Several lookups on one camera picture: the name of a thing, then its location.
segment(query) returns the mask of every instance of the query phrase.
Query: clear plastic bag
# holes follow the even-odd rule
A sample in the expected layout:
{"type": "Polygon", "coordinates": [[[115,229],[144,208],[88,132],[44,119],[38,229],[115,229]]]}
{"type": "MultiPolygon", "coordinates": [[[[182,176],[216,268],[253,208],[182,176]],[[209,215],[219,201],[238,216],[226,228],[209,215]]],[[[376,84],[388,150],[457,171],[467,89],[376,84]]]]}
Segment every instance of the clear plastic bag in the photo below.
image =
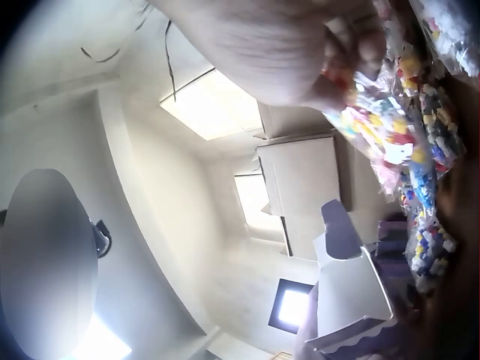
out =
{"type": "Polygon", "coordinates": [[[397,195],[400,206],[409,221],[416,219],[419,214],[425,220],[434,216],[436,189],[434,175],[433,171],[422,176],[415,175],[412,167],[401,171],[397,183],[397,195]]]}
{"type": "Polygon", "coordinates": [[[409,165],[410,181],[416,198],[422,204],[425,216],[431,217],[435,210],[436,172],[424,163],[411,161],[409,165]]]}
{"type": "Polygon", "coordinates": [[[388,1],[377,0],[374,4],[385,21],[387,39],[387,54],[379,75],[372,81],[358,72],[325,69],[325,76],[339,87],[348,88],[349,104],[341,114],[325,115],[354,147],[370,159],[388,199],[397,190],[402,169],[412,165],[412,176],[418,185],[416,190],[423,194],[419,198],[431,209],[436,177],[430,145],[421,116],[407,116],[404,111],[410,97],[419,93],[423,66],[412,45],[402,39],[401,24],[388,1]]]}
{"type": "Polygon", "coordinates": [[[431,47],[455,77],[479,87],[478,29],[465,16],[458,1],[410,0],[431,47]]]}
{"type": "Polygon", "coordinates": [[[435,289],[445,273],[457,243],[433,216],[425,219],[420,212],[405,250],[405,257],[415,278],[417,290],[428,293],[435,289]]]}
{"type": "Polygon", "coordinates": [[[424,84],[420,87],[419,97],[422,123],[440,178],[452,168],[457,158],[465,154],[465,147],[457,134],[453,108],[443,89],[424,84]]]}

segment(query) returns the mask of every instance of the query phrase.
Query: hand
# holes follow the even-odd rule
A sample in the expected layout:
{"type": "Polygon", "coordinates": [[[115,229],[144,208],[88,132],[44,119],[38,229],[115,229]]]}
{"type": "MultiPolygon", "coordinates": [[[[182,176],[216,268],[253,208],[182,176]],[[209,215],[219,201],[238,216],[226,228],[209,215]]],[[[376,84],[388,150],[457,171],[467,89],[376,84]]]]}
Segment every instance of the hand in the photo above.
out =
{"type": "Polygon", "coordinates": [[[324,5],[310,0],[154,4],[220,72],[268,105],[343,109],[343,92],[321,75],[322,68],[335,62],[372,78],[385,53],[371,0],[331,0],[324,5]],[[344,15],[355,22],[356,35],[344,15]]]}

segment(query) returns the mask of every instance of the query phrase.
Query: cardboard box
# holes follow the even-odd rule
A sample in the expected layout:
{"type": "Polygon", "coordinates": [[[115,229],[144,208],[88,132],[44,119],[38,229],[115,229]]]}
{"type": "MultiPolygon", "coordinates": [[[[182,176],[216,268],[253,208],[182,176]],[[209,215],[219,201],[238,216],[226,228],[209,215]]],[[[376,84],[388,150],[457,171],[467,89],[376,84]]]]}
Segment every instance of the cardboard box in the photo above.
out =
{"type": "MultiPolygon", "coordinates": [[[[262,211],[270,214],[270,204],[262,211]]],[[[313,241],[325,231],[324,223],[317,217],[280,217],[283,226],[283,241],[288,257],[317,261],[313,241]]]]}
{"type": "Polygon", "coordinates": [[[262,173],[272,215],[319,215],[320,207],[340,199],[332,134],[259,146],[262,173]]]}
{"type": "Polygon", "coordinates": [[[331,353],[364,336],[375,336],[396,321],[370,254],[360,245],[345,209],[333,200],[322,207],[322,214],[326,232],[315,240],[320,267],[317,337],[306,343],[331,353]]]}
{"type": "Polygon", "coordinates": [[[321,134],[332,127],[320,111],[312,108],[258,103],[258,110],[264,128],[263,138],[266,140],[283,136],[321,134]]]}

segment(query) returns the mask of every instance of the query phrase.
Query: fluorescent light panel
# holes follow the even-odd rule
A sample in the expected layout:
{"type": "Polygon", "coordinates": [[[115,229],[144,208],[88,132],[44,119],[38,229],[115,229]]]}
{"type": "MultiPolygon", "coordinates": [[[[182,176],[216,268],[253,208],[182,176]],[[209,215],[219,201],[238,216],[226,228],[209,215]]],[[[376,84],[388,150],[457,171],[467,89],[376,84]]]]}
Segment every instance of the fluorescent light panel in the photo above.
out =
{"type": "Polygon", "coordinates": [[[180,89],[176,96],[176,102],[170,96],[160,106],[205,140],[262,127],[255,98],[217,70],[180,89]]]}
{"type": "Polygon", "coordinates": [[[93,315],[85,336],[69,360],[121,360],[132,352],[100,319],[93,315]]]}

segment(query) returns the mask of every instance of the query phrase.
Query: black cable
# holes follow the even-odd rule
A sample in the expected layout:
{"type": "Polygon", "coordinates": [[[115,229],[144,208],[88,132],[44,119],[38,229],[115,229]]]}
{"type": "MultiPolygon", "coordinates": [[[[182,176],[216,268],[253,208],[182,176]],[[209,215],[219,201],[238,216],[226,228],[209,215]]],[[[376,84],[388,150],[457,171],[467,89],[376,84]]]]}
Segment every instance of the black cable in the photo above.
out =
{"type": "MultiPolygon", "coordinates": [[[[210,70],[205,71],[203,74],[198,75],[196,78],[194,78],[193,80],[190,80],[190,81],[187,82],[185,85],[180,86],[180,88],[179,88],[178,90],[176,90],[176,91],[178,92],[178,91],[180,91],[181,89],[186,88],[188,85],[193,84],[194,82],[196,82],[196,81],[197,81],[198,79],[200,79],[201,77],[203,77],[203,76],[211,73],[213,70],[215,70],[215,68],[211,68],[210,70]]],[[[167,100],[170,96],[172,96],[172,95],[168,95],[168,96],[165,97],[164,99],[160,100],[160,102],[167,100]]]]}
{"type": "Polygon", "coordinates": [[[170,64],[170,55],[168,54],[168,46],[167,46],[167,35],[171,25],[172,25],[172,21],[169,19],[167,28],[165,29],[165,53],[167,55],[168,72],[170,73],[170,79],[172,80],[173,100],[177,102],[177,92],[175,90],[175,79],[173,77],[173,70],[172,70],[172,65],[170,64]]]}
{"type": "Polygon", "coordinates": [[[98,259],[101,259],[105,255],[107,255],[110,249],[112,248],[112,236],[110,234],[110,231],[107,229],[107,226],[104,224],[103,220],[100,220],[99,222],[97,222],[96,228],[105,237],[105,240],[107,240],[106,248],[103,249],[103,251],[100,252],[97,257],[98,259]]]}

